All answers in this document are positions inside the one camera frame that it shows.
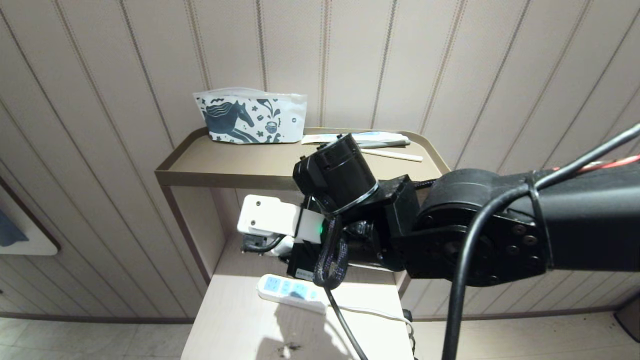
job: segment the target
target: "white floor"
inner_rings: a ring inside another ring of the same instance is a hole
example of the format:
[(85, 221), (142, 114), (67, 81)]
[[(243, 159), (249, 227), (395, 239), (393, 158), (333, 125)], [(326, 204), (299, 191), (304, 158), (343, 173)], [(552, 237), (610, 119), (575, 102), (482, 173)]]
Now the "white floor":
[[(444, 322), (415, 322), (419, 360), (440, 359)], [(462, 323), (458, 360), (638, 360), (611, 313)]]
[(180, 359), (191, 325), (0, 318), (0, 360)]

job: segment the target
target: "power strip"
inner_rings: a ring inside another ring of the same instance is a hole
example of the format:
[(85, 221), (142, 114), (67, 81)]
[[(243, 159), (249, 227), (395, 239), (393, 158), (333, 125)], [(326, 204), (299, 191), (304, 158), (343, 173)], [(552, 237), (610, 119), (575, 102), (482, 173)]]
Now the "power strip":
[(266, 274), (258, 281), (257, 290), (258, 295), (265, 300), (300, 307), (323, 315), (329, 304), (324, 289), (310, 281)]

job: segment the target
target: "horse illustration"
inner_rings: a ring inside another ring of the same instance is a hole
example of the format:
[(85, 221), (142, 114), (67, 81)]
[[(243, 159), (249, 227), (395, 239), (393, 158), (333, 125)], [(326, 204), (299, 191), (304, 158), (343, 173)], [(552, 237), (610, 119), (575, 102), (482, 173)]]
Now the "horse illustration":
[(253, 136), (236, 129), (238, 118), (253, 127), (253, 120), (246, 112), (245, 104), (240, 105), (236, 101), (235, 104), (224, 102), (219, 105), (207, 106), (206, 110), (202, 111), (202, 115), (209, 131), (216, 134), (227, 134), (243, 142), (258, 142)]

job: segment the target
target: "baseboard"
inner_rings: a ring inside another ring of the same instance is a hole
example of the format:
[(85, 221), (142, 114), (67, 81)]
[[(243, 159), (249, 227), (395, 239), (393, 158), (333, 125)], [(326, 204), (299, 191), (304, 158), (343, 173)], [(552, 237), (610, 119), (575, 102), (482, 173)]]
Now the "baseboard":
[[(500, 320), (500, 319), (514, 319), (514, 318), (539, 318), (542, 316), (562, 316), (562, 315), (576, 315), (576, 314), (590, 314), (590, 313), (603, 313), (605, 311), (615, 311), (619, 306), (602, 306), (592, 307), (590, 309), (567, 309), (567, 310), (555, 310), (555, 311), (534, 311), (531, 313), (508, 313), (508, 314), (478, 314), (478, 315), (465, 315), (462, 320)], [(413, 321), (420, 322), (439, 322), (446, 321), (446, 315), (440, 318), (430, 318), (413, 316)]]
[(194, 318), (94, 318), (90, 316), (32, 315), (0, 312), (0, 318), (25, 320), (47, 320), (55, 322), (92, 322), (92, 323), (158, 323), (192, 324)]

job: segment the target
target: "screw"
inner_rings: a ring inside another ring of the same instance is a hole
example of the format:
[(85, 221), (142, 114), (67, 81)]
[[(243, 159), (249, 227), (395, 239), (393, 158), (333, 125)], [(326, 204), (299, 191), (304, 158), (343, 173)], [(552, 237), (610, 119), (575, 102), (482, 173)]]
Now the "screw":
[(532, 246), (538, 243), (538, 238), (533, 235), (527, 235), (522, 238), (522, 243), (524, 245)]
[(518, 224), (518, 225), (514, 226), (511, 229), (511, 231), (513, 231), (513, 233), (516, 234), (516, 235), (524, 235), (524, 233), (527, 232), (527, 228), (524, 227), (524, 225)]
[(509, 255), (518, 255), (520, 253), (520, 249), (515, 245), (507, 246), (507, 254)]

